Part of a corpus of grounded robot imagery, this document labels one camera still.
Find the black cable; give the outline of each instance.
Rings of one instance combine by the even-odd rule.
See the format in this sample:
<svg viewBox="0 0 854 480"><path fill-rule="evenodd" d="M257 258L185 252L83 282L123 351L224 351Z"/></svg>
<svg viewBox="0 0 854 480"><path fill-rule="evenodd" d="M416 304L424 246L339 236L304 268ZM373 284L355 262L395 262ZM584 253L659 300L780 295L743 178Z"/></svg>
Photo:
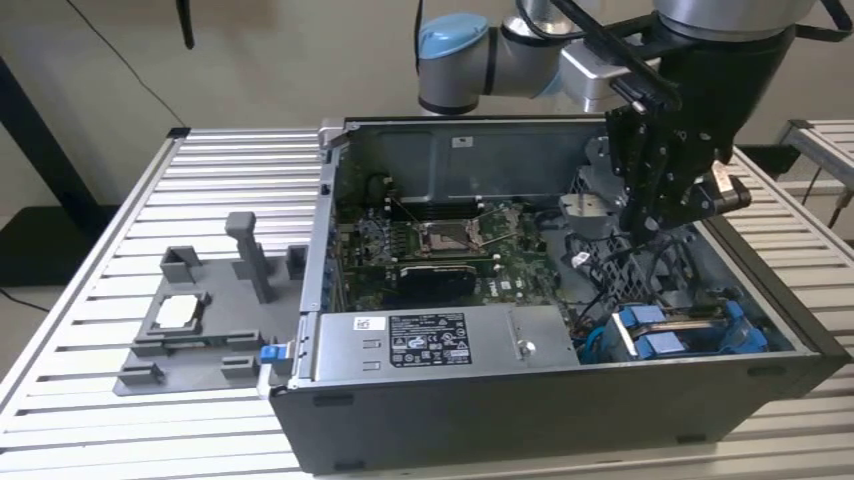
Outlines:
<svg viewBox="0 0 854 480"><path fill-rule="evenodd" d="M812 187L815 186L815 182L818 181L818 176L822 174L822 167L818 167L815 170L815 175L812 175L812 181L810 182L808 187L806 187L806 193L803 194L803 200L800 200L800 205L806 206L806 201L810 198L810 194L812 193Z"/></svg>
<svg viewBox="0 0 854 480"><path fill-rule="evenodd" d="M534 22L527 10L524 9L524 5L522 5L522 0L516 0L516 10L519 11L519 18L524 22L524 26L528 27L528 30L531 30L534 35L539 38L546 40L566 40L568 42L584 37L584 32L548 33L546 30L539 28L539 25L536 25L536 22Z"/></svg>
<svg viewBox="0 0 854 480"><path fill-rule="evenodd" d="M80 9L77 8L77 6L74 5L74 3L72 2L72 0L65 0L65 3L68 4L68 6L70 6L70 8L73 8L74 12L77 12L77 15L80 16L80 18L83 19L83 21L85 22L85 24L88 25L89 29L92 30L92 32L95 32L95 35L97 35L97 37L101 39L101 41L104 42L104 44L107 45L107 47L109 47L109 49L112 50L112 53L116 54L116 57L119 57L119 60L121 60L121 63L124 63L124 66L128 67L128 70L131 71L131 74L133 75L133 77L136 78L136 81L139 82L139 84L143 86L143 88L148 91L148 93L151 93L151 96L155 97L155 99L157 100L157 102L160 102L160 105L163 105L163 107L169 111L169 113L172 114L172 117L175 117L175 120L177 120L177 123L180 124L181 127L185 127L187 124L184 123L184 120L181 120L181 117L177 116L177 113L175 113L175 110L172 110L172 108L167 105L165 101L163 100L163 98L160 98L160 96L155 93L155 91L151 89L151 87L148 87L148 85L145 85L145 82L143 81L143 78L139 76L139 73L136 73L136 70L133 69L133 67L131 66L131 64L128 63L127 59L124 58L124 56L119 53L119 50L116 50L116 47L112 46L112 43L109 43L109 40L107 40L107 38L104 37L104 35L101 35L101 32L97 31L97 28L95 28L95 25L92 25L92 22L89 21L89 19L87 18L87 16L83 14L83 12L80 11Z"/></svg>
<svg viewBox="0 0 854 480"><path fill-rule="evenodd" d="M830 216L830 222L827 222L827 228L832 230L832 227L836 226L836 221L839 220L839 214L842 213L842 207L836 207L832 211L832 215Z"/></svg>
<svg viewBox="0 0 854 480"><path fill-rule="evenodd" d="M607 290L602 290L595 297L592 297L592 300L590 301L590 303L587 304L587 306L584 307L584 310L582 310L582 313L578 315L579 319L583 319L584 316L587 315L587 313L590 312L590 310L592 309L592 307L603 300L602 297L604 297L604 295L608 293Z"/></svg>
<svg viewBox="0 0 854 480"><path fill-rule="evenodd" d="M420 48L420 34L421 34L421 22L424 21L424 0L417 0L417 7L415 10L415 31L412 32L412 47L415 51L415 73L420 73L421 68L421 48Z"/></svg>
<svg viewBox="0 0 854 480"><path fill-rule="evenodd" d="M34 308L36 310L38 310L38 311L41 311L44 313L48 313L50 311L46 308L40 307L34 303L29 303L29 302L25 302L24 300L18 300L12 295L9 295L9 292L6 292L2 288L0 288L0 295L2 295L5 298L8 298L9 301L12 301L12 302L14 302L14 303L17 303L20 305L24 305L25 307Z"/></svg>

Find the metal frame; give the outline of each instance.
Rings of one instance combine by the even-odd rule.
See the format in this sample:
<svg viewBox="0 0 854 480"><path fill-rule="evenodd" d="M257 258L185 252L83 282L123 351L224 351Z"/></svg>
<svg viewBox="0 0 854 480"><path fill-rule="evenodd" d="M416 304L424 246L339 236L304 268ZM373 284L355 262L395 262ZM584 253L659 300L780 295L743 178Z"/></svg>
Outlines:
<svg viewBox="0 0 854 480"><path fill-rule="evenodd" d="M233 240L216 235L236 208L259 215L265 251L308 235L316 134L192 130L167 141L0 385L4 478L309 478L255 389L120 398L112 386L160 281L163 246L189 242L203 257L236 257ZM851 250L740 155L730 171L754 196L730 223L854 353ZM405 478L851 475L852 367L803 399L766 405L715 445L417 469Z"/></svg>

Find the power supply label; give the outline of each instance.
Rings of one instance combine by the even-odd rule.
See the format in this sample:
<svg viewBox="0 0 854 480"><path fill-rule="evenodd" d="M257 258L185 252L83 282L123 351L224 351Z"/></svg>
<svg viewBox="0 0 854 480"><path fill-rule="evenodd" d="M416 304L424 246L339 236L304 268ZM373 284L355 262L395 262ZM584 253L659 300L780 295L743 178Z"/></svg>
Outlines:
<svg viewBox="0 0 854 480"><path fill-rule="evenodd" d="M461 313L388 317L391 364L429 367L471 364L471 342Z"/></svg>

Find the robotic arm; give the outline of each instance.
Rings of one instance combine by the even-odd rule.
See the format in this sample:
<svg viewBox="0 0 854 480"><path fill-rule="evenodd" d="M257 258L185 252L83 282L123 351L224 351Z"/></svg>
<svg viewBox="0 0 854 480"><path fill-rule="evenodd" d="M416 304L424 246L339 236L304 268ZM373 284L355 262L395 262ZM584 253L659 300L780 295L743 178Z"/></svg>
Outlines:
<svg viewBox="0 0 854 480"><path fill-rule="evenodd" d="M822 0L838 30L796 24L815 3L655 0L650 15L604 27L571 0L516 1L518 15L504 21L500 38L493 29L484 34L489 39L483 42L483 76L472 76L464 68L445 70L456 81L443 91L436 85L448 83L436 82L433 75L443 62L421 62L421 106L440 114L464 113L480 94L532 97L554 89L554 82L543 86L547 79L559 79L563 91L587 112L606 113L611 171L622 180L626 198L620 229L642 243L658 230L750 204L747 189L726 173L735 134L794 39L838 42L851 34L839 0ZM567 19L582 32L568 32ZM429 43L428 27L421 30L421 45ZM556 49L559 58L552 62L548 52ZM493 50L504 52L503 62L489 56ZM495 91L496 74L511 77L512 64L534 58L528 51L538 54L536 61L516 75L522 81L515 90ZM473 49L467 53L467 60L476 63ZM488 91L479 79L491 79ZM460 91L467 98L451 99L449 92ZM447 100L468 103L456 111L433 103Z"/></svg>

